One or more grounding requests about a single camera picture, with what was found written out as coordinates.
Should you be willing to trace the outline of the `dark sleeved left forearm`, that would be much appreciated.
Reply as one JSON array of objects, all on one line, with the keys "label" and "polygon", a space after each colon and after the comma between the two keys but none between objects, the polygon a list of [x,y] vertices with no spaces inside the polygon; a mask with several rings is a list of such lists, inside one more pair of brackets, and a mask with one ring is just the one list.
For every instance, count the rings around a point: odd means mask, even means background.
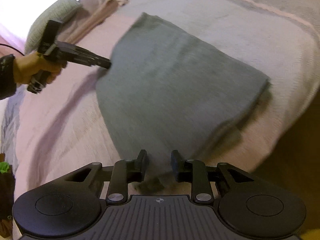
[{"label": "dark sleeved left forearm", "polygon": [[14,80],[13,66],[15,57],[13,54],[1,57],[0,65],[0,99],[6,99],[15,94],[17,85]]}]

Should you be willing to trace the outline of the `person's left hand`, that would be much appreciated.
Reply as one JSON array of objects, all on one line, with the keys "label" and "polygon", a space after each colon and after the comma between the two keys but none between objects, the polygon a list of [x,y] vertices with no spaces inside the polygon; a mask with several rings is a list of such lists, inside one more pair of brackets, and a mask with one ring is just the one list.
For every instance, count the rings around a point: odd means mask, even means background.
[{"label": "person's left hand", "polygon": [[47,83],[51,84],[66,66],[66,61],[48,61],[41,54],[34,52],[14,59],[13,77],[16,84],[28,84],[33,75],[44,70],[50,72]]}]

